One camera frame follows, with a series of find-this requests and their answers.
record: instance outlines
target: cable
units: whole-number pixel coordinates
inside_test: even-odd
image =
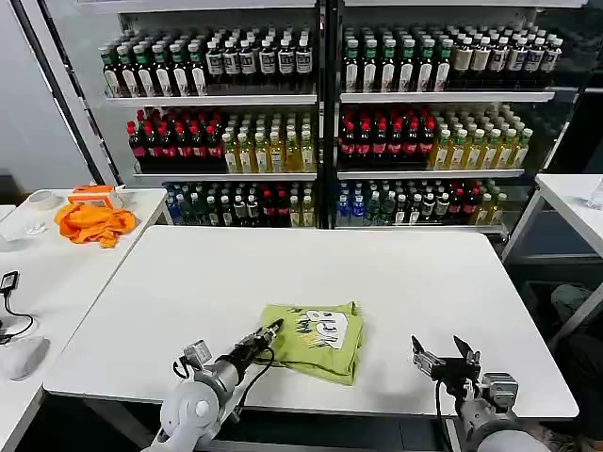
[[[442,441],[444,441],[444,446],[448,450],[448,452],[453,452],[452,443],[450,442],[450,438],[446,434],[446,427],[444,426],[444,421],[442,420],[442,407],[440,406],[440,386],[442,385],[442,380],[438,380],[435,383],[435,410],[437,412],[437,425],[439,427],[440,435],[442,436]]]
[[[7,310],[7,312],[11,315],[14,315],[15,317],[27,317],[29,319],[29,324],[27,324],[27,326],[19,332],[14,332],[12,334],[0,335],[0,346],[3,346],[4,344],[8,344],[8,342],[10,342],[10,339],[12,339],[15,336],[18,336],[19,334],[23,334],[24,332],[29,330],[31,328],[31,326],[34,324],[34,317],[32,317],[31,315],[18,314],[18,313],[11,311],[10,306],[8,306],[8,293],[5,292],[3,295],[4,295],[4,308]]]
[[[274,363],[274,350],[272,348],[268,347],[267,351],[270,352],[270,361],[268,364],[266,364],[266,367],[264,367],[262,369],[262,371],[252,379],[252,382],[249,383],[249,386],[247,386],[247,388],[245,388],[245,392],[243,392],[243,396],[238,401],[238,412],[241,412],[243,410],[243,408],[245,408],[245,400],[247,399],[247,394],[250,391],[250,389],[252,389],[252,386],[255,384],[256,381],[258,381],[260,379],[260,377],[262,377],[266,372],[268,372],[268,369],[270,369],[270,367]]]

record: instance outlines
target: computer mouse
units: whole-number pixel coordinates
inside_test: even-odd
[[[44,359],[50,341],[44,337],[13,339],[0,346],[0,374],[7,379],[22,379]]]

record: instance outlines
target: orange cloth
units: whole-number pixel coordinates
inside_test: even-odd
[[[119,234],[136,227],[136,217],[127,210],[114,210],[88,204],[67,204],[55,215],[60,234],[74,243],[100,241],[113,248]]]

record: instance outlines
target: white wall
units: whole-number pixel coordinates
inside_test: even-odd
[[[0,0],[0,175],[22,192],[70,188],[92,177],[61,118],[8,0]]]

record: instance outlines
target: white table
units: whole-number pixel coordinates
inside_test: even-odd
[[[567,223],[603,257],[603,211],[588,207],[585,200],[593,193],[603,174],[538,174],[538,184],[526,211],[517,222],[509,243],[502,253],[502,261],[513,257],[516,246],[525,238],[526,231],[548,202]],[[570,334],[603,301],[603,283],[588,297],[551,339],[551,349],[560,339]]]
[[[411,334],[440,356],[452,336],[484,371],[520,386],[521,417],[578,408],[528,311],[480,234],[149,228],[44,380],[53,394],[160,403],[171,363],[200,338],[214,357],[258,325],[267,303],[355,300],[366,320],[351,387],[274,368],[247,405],[277,411],[435,414],[433,382],[412,364]],[[442,395],[444,415],[453,399]]]
[[[70,190],[54,190],[66,196]],[[58,233],[53,217],[58,208],[33,210],[27,202],[0,222],[0,234],[14,250],[0,252],[0,276],[20,272],[17,289],[10,295],[11,308],[36,317],[31,335],[50,340],[50,348],[38,369],[22,381],[0,378],[0,449],[10,451],[21,440],[42,398],[42,380],[71,339],[106,283],[140,238],[144,229],[164,212],[165,190],[137,190],[124,193],[138,219],[137,228],[122,235],[115,249],[103,250],[98,243],[76,245]],[[26,236],[27,225],[43,221],[48,231]],[[2,309],[5,322],[14,321]],[[8,332],[17,331],[21,323]]]

